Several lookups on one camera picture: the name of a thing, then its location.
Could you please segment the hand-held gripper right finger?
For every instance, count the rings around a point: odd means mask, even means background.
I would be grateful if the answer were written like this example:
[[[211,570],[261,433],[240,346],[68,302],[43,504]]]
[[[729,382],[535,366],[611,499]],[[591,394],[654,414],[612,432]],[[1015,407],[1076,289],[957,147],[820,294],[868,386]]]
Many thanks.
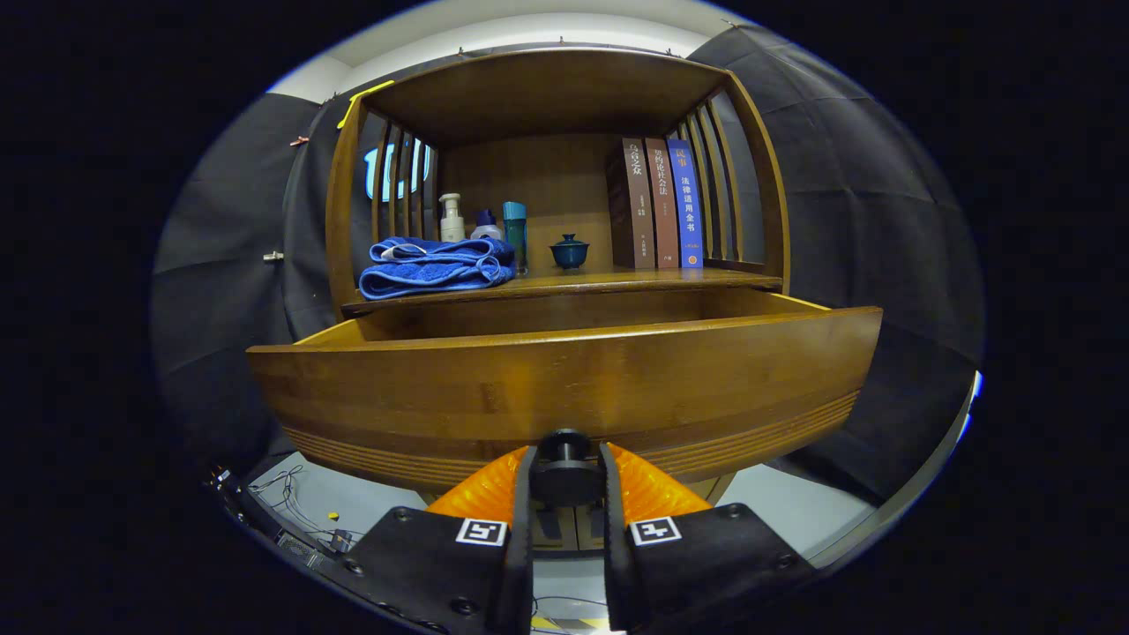
[[[646,459],[598,447],[609,621],[629,634],[734,634],[816,568],[745,504],[711,506]]]

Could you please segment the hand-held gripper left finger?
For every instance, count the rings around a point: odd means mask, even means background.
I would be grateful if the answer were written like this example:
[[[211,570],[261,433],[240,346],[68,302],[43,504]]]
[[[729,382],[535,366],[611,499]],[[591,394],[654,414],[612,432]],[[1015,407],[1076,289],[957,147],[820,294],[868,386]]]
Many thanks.
[[[497,503],[435,513],[391,508],[335,564],[335,582],[394,634],[527,634],[533,615],[526,445],[476,471]]]

